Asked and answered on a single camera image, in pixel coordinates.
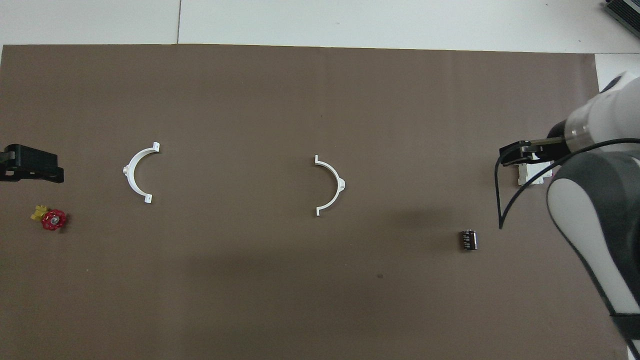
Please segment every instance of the black vent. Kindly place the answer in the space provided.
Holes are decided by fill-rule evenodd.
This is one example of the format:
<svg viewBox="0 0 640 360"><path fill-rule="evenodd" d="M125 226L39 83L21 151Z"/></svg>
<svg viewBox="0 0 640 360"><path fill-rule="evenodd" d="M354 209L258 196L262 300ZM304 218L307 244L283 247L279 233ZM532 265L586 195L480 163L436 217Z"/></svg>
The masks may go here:
<svg viewBox="0 0 640 360"><path fill-rule="evenodd" d="M637 37L640 37L640 13L625 0L611 0L605 7L605 11Z"/></svg>

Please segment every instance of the red knob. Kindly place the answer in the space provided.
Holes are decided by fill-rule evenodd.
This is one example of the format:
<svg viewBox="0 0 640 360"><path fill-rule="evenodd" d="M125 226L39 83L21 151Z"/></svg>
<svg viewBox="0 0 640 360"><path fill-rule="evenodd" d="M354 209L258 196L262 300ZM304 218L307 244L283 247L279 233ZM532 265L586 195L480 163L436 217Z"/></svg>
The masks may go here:
<svg viewBox="0 0 640 360"><path fill-rule="evenodd" d="M67 222L67 216L63 211L58 209L53 209L50 212L46 213L42 217L42 227L47 230L55 230L59 227L63 227Z"/></svg>

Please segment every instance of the brown mat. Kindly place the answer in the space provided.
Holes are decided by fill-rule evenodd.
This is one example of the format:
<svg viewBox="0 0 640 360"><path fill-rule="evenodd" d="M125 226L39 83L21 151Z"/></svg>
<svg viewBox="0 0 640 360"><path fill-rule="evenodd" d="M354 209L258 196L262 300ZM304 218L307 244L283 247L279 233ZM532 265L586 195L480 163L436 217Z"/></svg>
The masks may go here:
<svg viewBox="0 0 640 360"><path fill-rule="evenodd" d="M66 180L0 183L0 358L624 359L545 186L503 231L493 194L597 90L582 54L5 46L0 145Z"/></svg>

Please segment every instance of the white plastic clip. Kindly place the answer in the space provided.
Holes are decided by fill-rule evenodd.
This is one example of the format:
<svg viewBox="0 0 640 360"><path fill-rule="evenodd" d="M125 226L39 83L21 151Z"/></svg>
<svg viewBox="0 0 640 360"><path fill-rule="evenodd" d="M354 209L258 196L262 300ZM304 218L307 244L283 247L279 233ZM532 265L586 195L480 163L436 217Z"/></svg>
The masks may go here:
<svg viewBox="0 0 640 360"><path fill-rule="evenodd" d="M323 161L319 161L318 160L318 155L316 155L316 165L320 165L322 167L326 167L327 169L329 169L329 171L333 174L333 176L335 176L335 181L338 183L338 190L335 191L335 195L333 196L333 199L331 199L330 202L327 202L325 205L322 206L318 206L316 208L316 216L319 217L320 216L320 210L324 210L326 208L328 208L329 206L331 206L336 199L338 199L338 195L340 194L341 191L344 190L344 188L346 187L346 183L344 182L344 180L342 180L340 178L340 176L338 176L338 172L335 171L335 169L333 168L333 166L323 162Z"/></svg>
<svg viewBox="0 0 640 360"><path fill-rule="evenodd" d="M153 195L149 193L145 193L144 191L140 190L140 188L138 188L138 185L136 184L136 179L134 177L134 173L136 171L136 165L138 164L140 159L144 158L146 155L149 155L153 152L160 152L160 143L154 142L153 147L144 149L139 153L135 154L133 158L131 158L131 161L129 162L129 164L122 169L122 172L129 180L129 186L131 186L133 191L144 196L145 202L147 204L151 204L151 198L153 197Z"/></svg>

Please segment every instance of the cable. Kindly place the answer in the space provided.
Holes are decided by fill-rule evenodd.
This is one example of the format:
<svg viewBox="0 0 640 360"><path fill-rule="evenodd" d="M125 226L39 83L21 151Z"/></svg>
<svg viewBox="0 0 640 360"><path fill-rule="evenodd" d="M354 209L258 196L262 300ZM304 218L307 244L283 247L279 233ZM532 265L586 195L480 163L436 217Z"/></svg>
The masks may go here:
<svg viewBox="0 0 640 360"><path fill-rule="evenodd" d="M603 146L608 146L608 145L616 145L619 143L640 143L640 139L637 138L622 138L622 139L613 139L613 140L607 140L607 141L603 141L603 142L599 142L599 143L595 143L593 145L587 146L587 147L583 147L580 150L577 150L575 152L572 152L571 154L565 155L562 158L556 160L553 164L545 167L543 170L541 170L540 172L538 172L535 176L533 176L531 179L529 179L529 181L527 181L526 183L524 183L524 185L522 185L518 191L514 194L514 196L512 196L511 200L509 200L509 203L507 203L507 206L504 208L504 213L502 212L502 204L500 203L500 186L498 185L498 167L500 165L500 162L502 161L502 159L504 159L505 156L507 156L509 153L513 152L517 147L521 147L522 144L516 144L512 147L509 147L507 150L505 150L500 157L498 157L498 161L495 164L495 168L493 171L493 179L495 181L495 197L497 199L498 202L498 228L502 229L502 226L504 225L504 221L507 219L507 214L509 213L509 210L511 209L513 203L516 201L516 199L520 196L520 194L529 187L529 185L531 185L535 180L537 180L537 178L541 177L544 173L548 172L549 170L562 165L563 163L566 163L569 159L571 159L572 157L578 155L578 154L582 154L583 152L587 152L587 151L591 151L593 149L597 149L599 147L603 147Z"/></svg>

